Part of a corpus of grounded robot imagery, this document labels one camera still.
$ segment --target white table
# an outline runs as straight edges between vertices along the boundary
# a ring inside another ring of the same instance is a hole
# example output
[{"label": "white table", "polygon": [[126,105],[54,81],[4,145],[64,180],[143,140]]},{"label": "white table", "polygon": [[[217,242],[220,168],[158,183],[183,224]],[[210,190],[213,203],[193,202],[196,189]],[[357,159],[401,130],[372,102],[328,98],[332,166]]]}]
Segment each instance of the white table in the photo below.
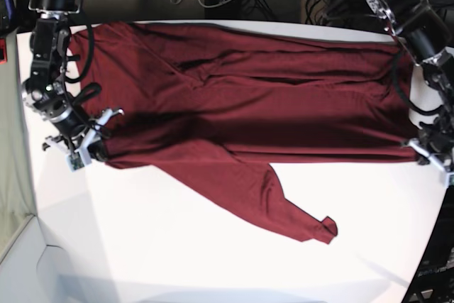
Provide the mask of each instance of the white table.
[{"label": "white table", "polygon": [[[390,41],[299,24],[216,23],[320,40]],[[28,39],[18,36],[23,80]],[[412,96],[432,98],[418,79]],[[119,171],[96,163],[72,174],[56,150],[41,150],[52,126],[28,109],[26,121],[45,239],[69,253],[75,273],[62,275],[79,278],[88,302],[397,303],[445,193],[435,169],[409,163],[273,165],[288,200],[338,224],[329,246],[299,243],[245,223],[154,167]]]}]

